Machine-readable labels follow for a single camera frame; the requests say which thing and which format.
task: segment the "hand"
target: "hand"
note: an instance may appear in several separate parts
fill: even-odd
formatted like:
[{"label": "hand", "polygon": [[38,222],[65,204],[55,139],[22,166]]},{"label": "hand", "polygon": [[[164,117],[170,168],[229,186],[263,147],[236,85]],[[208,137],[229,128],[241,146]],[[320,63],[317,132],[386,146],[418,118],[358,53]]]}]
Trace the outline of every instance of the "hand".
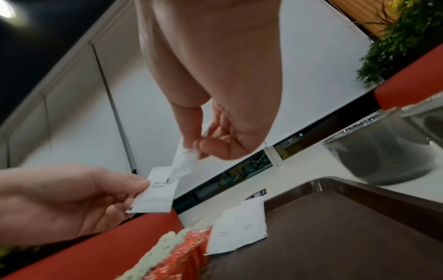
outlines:
[{"label": "hand", "polygon": [[185,148],[232,160],[265,140],[281,101],[280,2],[136,0],[142,52]]},{"label": "hand", "polygon": [[95,167],[0,171],[0,245],[39,245],[110,230],[145,178]]}]

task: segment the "dark ceiling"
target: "dark ceiling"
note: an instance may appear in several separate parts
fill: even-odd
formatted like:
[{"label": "dark ceiling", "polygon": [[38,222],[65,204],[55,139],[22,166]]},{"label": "dark ceiling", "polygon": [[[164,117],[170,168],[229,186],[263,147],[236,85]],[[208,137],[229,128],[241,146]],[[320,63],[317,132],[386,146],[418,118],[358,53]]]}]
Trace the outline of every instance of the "dark ceiling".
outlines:
[{"label": "dark ceiling", "polygon": [[20,25],[0,17],[0,124],[114,0],[9,0]]}]

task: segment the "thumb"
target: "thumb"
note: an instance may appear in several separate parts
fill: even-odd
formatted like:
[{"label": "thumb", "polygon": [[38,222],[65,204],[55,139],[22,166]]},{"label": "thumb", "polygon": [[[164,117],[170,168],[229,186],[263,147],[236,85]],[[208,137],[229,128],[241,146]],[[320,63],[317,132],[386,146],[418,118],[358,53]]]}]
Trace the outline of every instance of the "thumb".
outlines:
[{"label": "thumb", "polygon": [[110,195],[138,194],[150,185],[149,180],[142,176],[109,170],[101,170],[99,173],[92,174],[92,177],[98,190]]}]

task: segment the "metal bowl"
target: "metal bowl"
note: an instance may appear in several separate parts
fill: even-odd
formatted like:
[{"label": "metal bowl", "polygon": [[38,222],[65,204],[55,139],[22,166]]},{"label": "metal bowl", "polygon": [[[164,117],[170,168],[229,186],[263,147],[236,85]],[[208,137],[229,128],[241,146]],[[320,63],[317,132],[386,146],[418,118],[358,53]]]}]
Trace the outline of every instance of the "metal bowl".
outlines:
[{"label": "metal bowl", "polygon": [[355,177],[372,185],[393,185],[434,168],[429,140],[393,108],[336,133],[323,146]]},{"label": "metal bowl", "polygon": [[443,92],[403,110],[401,117],[443,148]]}]

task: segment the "tray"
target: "tray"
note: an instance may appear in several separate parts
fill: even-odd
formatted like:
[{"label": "tray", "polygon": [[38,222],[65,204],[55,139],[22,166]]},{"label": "tray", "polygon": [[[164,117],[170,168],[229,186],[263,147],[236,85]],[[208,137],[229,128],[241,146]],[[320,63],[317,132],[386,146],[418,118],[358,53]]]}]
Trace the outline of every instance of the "tray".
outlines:
[{"label": "tray", "polygon": [[328,177],[265,202],[268,237],[204,280],[443,279],[443,204]]}]

